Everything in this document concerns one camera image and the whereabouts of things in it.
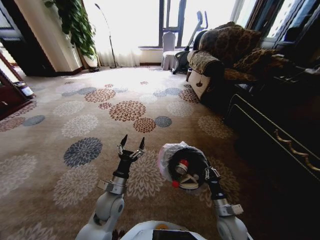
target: potted plant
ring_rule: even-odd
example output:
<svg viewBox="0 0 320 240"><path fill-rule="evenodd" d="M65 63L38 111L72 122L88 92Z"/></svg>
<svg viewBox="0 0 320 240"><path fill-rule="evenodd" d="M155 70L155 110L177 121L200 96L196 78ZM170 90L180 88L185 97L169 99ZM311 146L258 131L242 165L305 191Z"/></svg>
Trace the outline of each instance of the potted plant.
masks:
<svg viewBox="0 0 320 240"><path fill-rule="evenodd" d="M71 44L79 49L87 64L97 69L94 32L81 0L44 0L44 4L47 8L53 5L58 8L62 31L70 35Z"/></svg>

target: white chair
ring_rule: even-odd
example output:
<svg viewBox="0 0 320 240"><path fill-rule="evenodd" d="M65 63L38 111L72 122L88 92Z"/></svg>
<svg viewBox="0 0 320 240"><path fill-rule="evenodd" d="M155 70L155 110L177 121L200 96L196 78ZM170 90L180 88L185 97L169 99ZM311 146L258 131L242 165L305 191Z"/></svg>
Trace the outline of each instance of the white chair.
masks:
<svg viewBox="0 0 320 240"><path fill-rule="evenodd" d="M162 62L161 67L162 70L171 70L175 69L177 65L177 60L175 59L175 43L176 43L176 35L168 31L163 34L163 54L162 54Z"/></svg>

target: armchair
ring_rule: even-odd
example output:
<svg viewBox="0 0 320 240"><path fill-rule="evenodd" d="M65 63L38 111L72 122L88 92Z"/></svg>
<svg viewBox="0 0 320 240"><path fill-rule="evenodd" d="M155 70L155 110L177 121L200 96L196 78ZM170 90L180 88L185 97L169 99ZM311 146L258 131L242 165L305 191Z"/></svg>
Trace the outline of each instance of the armchair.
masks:
<svg viewBox="0 0 320 240"><path fill-rule="evenodd" d="M256 48L259 32L228 22L207 31L200 40L199 50L188 54L192 72L188 82L204 104L219 104L227 98L230 85L256 85L269 76L280 74L289 61L277 56L274 49Z"/></svg>

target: white curtain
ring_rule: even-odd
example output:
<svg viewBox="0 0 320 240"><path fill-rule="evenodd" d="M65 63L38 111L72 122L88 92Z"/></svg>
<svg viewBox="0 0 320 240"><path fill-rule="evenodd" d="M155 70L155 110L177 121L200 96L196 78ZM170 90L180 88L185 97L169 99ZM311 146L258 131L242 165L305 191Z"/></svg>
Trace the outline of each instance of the white curtain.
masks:
<svg viewBox="0 0 320 240"><path fill-rule="evenodd" d="M103 66L114 66L114 59L109 39L109 29L115 61L122 67L139 66L140 50L138 49L134 1L127 0L84 0L86 12L91 25L95 28L94 42ZM98 4L104 13L108 25Z"/></svg>

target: carpet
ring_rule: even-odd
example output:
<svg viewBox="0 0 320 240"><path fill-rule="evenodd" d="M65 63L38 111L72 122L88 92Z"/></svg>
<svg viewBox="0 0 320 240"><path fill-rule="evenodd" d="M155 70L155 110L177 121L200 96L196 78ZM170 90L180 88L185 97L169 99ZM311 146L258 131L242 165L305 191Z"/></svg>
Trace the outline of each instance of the carpet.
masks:
<svg viewBox="0 0 320 240"><path fill-rule="evenodd" d="M266 207L270 190L237 155L236 134L199 103L185 78L156 67L25 77L37 97L0 121L0 239L74 239L103 193L98 181L118 166L126 134L128 150L145 137L145 155L131 166L118 231L162 220L219 239L209 189L187 194L157 168L160 148L184 141L218 169L251 235L275 236L284 219L274 220L276 211Z"/></svg>

